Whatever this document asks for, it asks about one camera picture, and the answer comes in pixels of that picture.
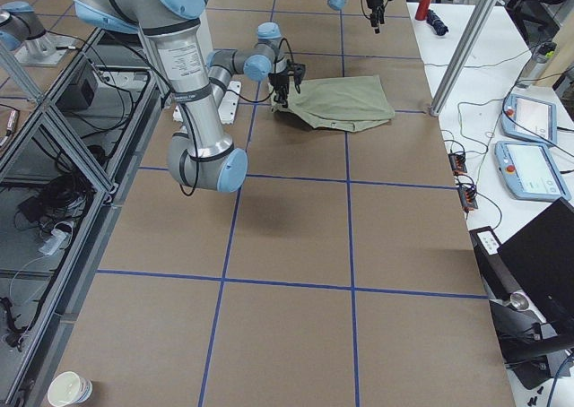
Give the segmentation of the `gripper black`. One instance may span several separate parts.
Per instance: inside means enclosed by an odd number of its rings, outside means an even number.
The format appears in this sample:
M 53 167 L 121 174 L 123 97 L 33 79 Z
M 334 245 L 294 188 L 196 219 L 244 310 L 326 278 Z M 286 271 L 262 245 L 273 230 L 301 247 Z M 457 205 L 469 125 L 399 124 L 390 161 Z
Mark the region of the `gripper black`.
M 289 89 L 290 89 L 290 77 L 287 71 L 281 71 L 279 73 L 271 73 L 268 75 L 269 84 L 273 91 L 273 108 L 288 108 L 289 107 Z
M 384 24 L 385 0 L 366 0 L 370 9 L 370 24 L 376 34 Z

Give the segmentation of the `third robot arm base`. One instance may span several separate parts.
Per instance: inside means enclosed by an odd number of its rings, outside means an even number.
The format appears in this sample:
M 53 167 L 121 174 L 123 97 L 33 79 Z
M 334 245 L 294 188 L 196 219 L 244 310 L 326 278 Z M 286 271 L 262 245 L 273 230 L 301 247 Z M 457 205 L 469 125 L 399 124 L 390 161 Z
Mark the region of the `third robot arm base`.
M 76 49 L 74 37 L 48 33 L 24 1 L 1 5 L 1 42 L 27 66 L 56 66 L 68 51 Z

